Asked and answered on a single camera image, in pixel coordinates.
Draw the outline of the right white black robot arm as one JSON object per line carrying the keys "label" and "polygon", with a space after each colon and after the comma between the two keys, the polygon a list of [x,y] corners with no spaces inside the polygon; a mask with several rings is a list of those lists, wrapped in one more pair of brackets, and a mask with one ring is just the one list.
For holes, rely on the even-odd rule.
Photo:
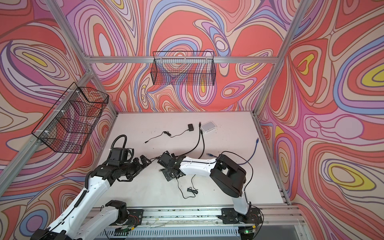
{"label": "right white black robot arm", "polygon": [[233,201],[233,208],[223,208],[219,216],[224,224],[249,224],[253,221],[245,193],[247,172],[228,156],[221,154],[217,158],[201,160],[164,152],[157,163],[163,167],[162,173],[168,182],[187,175],[211,178]]}

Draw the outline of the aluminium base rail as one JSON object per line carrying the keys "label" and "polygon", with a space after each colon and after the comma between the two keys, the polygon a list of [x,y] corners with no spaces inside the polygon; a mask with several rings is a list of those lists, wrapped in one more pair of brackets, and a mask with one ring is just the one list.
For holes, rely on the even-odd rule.
{"label": "aluminium base rail", "polygon": [[226,239],[312,240],[307,222],[297,207],[250,207],[242,216],[229,206],[129,208],[129,221],[111,224],[97,240]]}

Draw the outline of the black power adapter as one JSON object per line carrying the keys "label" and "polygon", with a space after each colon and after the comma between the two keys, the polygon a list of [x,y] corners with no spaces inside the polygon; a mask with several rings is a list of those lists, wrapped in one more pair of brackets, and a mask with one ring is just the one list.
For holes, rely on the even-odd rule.
{"label": "black power adapter", "polygon": [[193,132],[195,130],[193,124],[188,124],[188,127],[186,130],[184,130],[182,133],[180,134],[176,134],[176,135],[172,135],[169,131],[163,131],[161,134],[159,134],[158,136],[155,136],[155,137],[152,137],[150,139],[148,139],[147,141],[144,142],[144,144],[147,144],[149,141],[153,140],[153,139],[156,139],[156,138],[159,138],[161,137],[162,135],[166,135],[170,138],[175,138],[175,137],[179,137],[181,135],[183,135],[184,133],[186,132]]}
{"label": "black power adapter", "polygon": [[183,192],[183,190],[180,187],[180,183],[179,183],[179,178],[180,177],[175,177],[175,180],[177,181],[177,184],[178,184],[178,189],[179,189],[180,193],[182,194],[183,199],[185,199],[185,200],[190,199],[190,198],[195,198],[197,196],[197,194],[198,194],[198,189],[195,188],[194,182],[193,182],[195,176],[196,175],[193,175],[192,178],[191,178],[192,186],[187,188],[187,192],[188,193],[192,193],[193,195],[192,196],[187,196],[187,197],[184,195],[184,192]]}

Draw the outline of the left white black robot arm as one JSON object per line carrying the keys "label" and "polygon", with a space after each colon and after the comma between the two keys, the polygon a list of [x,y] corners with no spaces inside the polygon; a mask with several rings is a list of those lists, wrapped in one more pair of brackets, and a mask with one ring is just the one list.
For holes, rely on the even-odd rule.
{"label": "left white black robot arm", "polygon": [[125,202],[118,200],[110,200],[87,223],[84,220],[115,182],[132,182],[152,162],[143,155],[136,158],[132,148],[112,144],[107,160],[87,173],[84,187],[75,200],[47,228],[36,230],[31,239],[93,240],[111,224],[129,225],[129,230],[133,230],[140,221],[129,213]]}

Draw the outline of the small white network switch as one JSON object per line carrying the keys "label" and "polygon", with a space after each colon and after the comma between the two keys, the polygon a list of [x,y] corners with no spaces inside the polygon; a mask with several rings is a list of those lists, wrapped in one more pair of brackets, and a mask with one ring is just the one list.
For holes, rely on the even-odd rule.
{"label": "small white network switch", "polygon": [[209,133],[214,131],[217,128],[216,124],[213,121],[206,122],[201,125],[201,129],[204,133]]}

